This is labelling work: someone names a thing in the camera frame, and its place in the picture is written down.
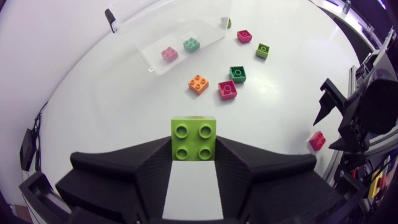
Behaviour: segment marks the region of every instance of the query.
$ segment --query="white wall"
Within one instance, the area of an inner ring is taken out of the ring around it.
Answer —
[[[18,185],[26,128],[65,75],[110,32],[108,6],[109,0],[8,0],[0,12],[0,190],[8,203],[24,204]]]

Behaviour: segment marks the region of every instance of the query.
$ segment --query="teal lego brick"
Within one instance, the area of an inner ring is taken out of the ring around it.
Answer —
[[[213,161],[216,149],[216,119],[212,116],[172,118],[172,159]]]
[[[189,38],[187,41],[184,42],[184,48],[188,52],[192,53],[198,50],[200,47],[199,41],[195,40],[194,38]]]
[[[269,47],[264,45],[264,44],[259,44],[257,50],[256,50],[256,55],[258,57],[262,57],[266,59],[268,57],[268,52],[269,52]]]
[[[229,68],[229,75],[235,83],[246,81],[246,73],[244,72],[243,66]]]

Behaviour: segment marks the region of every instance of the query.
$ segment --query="light green lego brick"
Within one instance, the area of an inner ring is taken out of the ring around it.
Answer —
[[[174,161],[213,161],[216,149],[216,119],[212,116],[172,118]]]
[[[256,50],[256,55],[258,57],[262,57],[266,59],[268,57],[268,52],[269,52],[269,47],[264,45],[264,44],[259,44],[257,50]]]

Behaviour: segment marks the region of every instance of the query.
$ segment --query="magenta lego brick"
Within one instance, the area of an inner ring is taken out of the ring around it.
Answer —
[[[238,31],[236,35],[238,36],[239,41],[242,43],[249,42],[252,37],[252,35],[247,30]]]
[[[232,80],[220,82],[218,84],[218,91],[222,100],[232,99],[238,94]]]
[[[162,57],[166,62],[170,63],[177,59],[178,53],[172,47],[167,47],[166,50],[162,51]]]

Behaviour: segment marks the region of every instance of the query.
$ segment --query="lego stud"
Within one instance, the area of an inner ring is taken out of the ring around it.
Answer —
[[[183,139],[185,137],[187,137],[188,135],[188,128],[185,124],[180,124],[177,126],[177,128],[175,129],[175,135],[176,137]]]
[[[228,93],[231,93],[231,86],[226,85],[226,86],[224,86],[224,94],[228,94]]]
[[[204,147],[199,150],[199,158],[201,160],[208,160],[211,157],[211,151],[207,147]]]
[[[240,76],[242,75],[242,72],[240,70],[235,70],[235,75]]]
[[[212,130],[211,127],[208,124],[204,124],[202,125],[202,127],[200,127],[199,129],[199,136],[201,138],[209,138],[211,136]]]
[[[184,147],[178,148],[175,151],[175,157],[179,160],[185,160],[188,159],[188,150],[185,149]]]

